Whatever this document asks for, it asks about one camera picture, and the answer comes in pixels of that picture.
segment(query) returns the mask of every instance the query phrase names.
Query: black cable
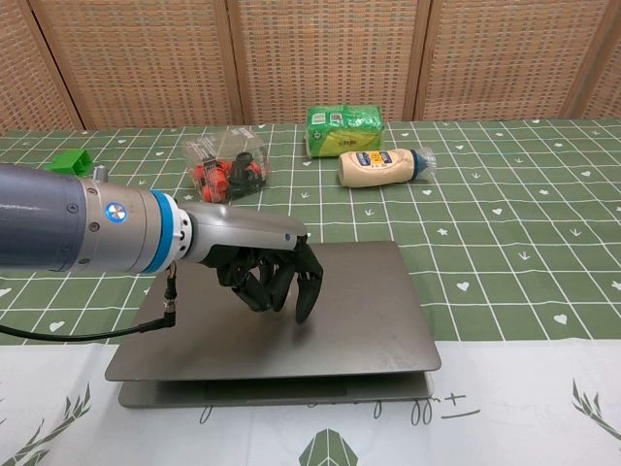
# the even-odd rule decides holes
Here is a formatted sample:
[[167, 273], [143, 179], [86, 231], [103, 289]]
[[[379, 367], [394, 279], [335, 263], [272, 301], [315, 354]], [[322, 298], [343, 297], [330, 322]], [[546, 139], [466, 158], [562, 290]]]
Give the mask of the black cable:
[[177, 298], [177, 264], [173, 262], [169, 267], [169, 275], [166, 279], [166, 311], [164, 316], [149, 322], [141, 323], [135, 327], [123, 328], [114, 332], [91, 333], [88, 335], [51, 335], [49, 333], [28, 332], [18, 328], [0, 325], [0, 333], [13, 335], [14, 337], [27, 338], [28, 340], [40, 340], [42, 342], [92, 342], [93, 340], [104, 340], [107, 338], [122, 337], [132, 333], [145, 333], [160, 328], [173, 327], [176, 323], [175, 299]]

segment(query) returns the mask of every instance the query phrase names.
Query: green tablecloth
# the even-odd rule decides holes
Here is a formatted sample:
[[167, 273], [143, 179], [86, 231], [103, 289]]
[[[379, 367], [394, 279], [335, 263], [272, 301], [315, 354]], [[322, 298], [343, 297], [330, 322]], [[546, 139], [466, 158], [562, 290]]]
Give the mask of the green tablecloth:
[[[396, 241], [437, 340], [621, 338], [621, 120], [393, 122], [383, 146], [432, 148], [438, 182], [352, 190], [336, 159], [305, 157], [304, 126], [252, 129], [269, 144], [272, 178], [236, 204], [291, 214], [313, 242]], [[181, 143], [213, 130], [14, 131], [0, 162], [43, 168], [87, 148], [111, 183], [196, 199]], [[0, 271], [0, 322], [121, 328], [151, 280]], [[0, 336], [23, 343], [34, 344]]]

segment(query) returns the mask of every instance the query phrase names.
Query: sponge pack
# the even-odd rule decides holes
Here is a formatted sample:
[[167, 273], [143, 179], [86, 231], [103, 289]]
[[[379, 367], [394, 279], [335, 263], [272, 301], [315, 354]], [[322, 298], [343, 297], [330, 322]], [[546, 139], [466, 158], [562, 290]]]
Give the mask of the sponge pack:
[[311, 107], [307, 111], [309, 157], [339, 156], [350, 150], [378, 150], [384, 124], [374, 105]]

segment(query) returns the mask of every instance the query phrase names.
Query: robotic arm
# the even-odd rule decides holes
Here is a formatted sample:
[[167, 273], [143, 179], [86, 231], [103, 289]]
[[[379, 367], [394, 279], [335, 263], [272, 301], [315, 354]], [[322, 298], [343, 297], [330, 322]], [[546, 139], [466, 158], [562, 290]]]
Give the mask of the robotic arm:
[[307, 238], [289, 216], [0, 164], [0, 268], [157, 273], [198, 262], [255, 312], [279, 311], [297, 273], [302, 323], [323, 275]]

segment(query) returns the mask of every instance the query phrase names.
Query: woven wall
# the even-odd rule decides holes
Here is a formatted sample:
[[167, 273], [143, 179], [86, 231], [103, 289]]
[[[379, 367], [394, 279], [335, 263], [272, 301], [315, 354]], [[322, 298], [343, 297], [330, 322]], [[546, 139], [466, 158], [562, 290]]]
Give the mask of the woven wall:
[[435, 1], [416, 118], [556, 117], [606, 5]]
[[33, 8], [86, 126], [242, 122], [223, 1], [33, 0]]
[[417, 3], [231, 0], [245, 120], [300, 122], [340, 103], [402, 119]]
[[587, 118], [621, 117], [621, 41], [605, 65], [586, 106]]
[[67, 94], [59, 87], [60, 78], [46, 63], [27, 22], [34, 23], [34, 18], [18, 2], [23, 0], [0, 0], [0, 134], [9, 129], [79, 127]]

